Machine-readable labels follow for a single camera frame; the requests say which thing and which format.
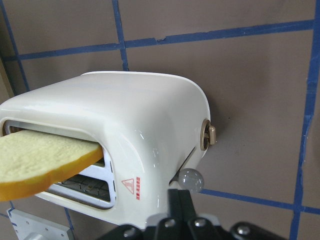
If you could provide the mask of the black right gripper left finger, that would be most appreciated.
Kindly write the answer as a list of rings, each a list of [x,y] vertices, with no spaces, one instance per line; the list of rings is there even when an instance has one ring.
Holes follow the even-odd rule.
[[[168,213],[159,221],[155,229],[155,240],[180,240],[182,229],[182,209],[177,189],[168,191]]]

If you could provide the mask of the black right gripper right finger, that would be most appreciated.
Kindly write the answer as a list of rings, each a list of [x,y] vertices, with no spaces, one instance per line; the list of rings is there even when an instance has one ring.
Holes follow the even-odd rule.
[[[204,240],[207,220],[196,214],[191,194],[188,190],[178,192],[182,215],[182,240]]]

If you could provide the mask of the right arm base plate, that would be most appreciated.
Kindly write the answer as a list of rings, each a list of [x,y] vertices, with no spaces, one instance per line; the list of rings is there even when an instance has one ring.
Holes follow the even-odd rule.
[[[74,240],[70,227],[10,208],[7,215],[19,240]]]

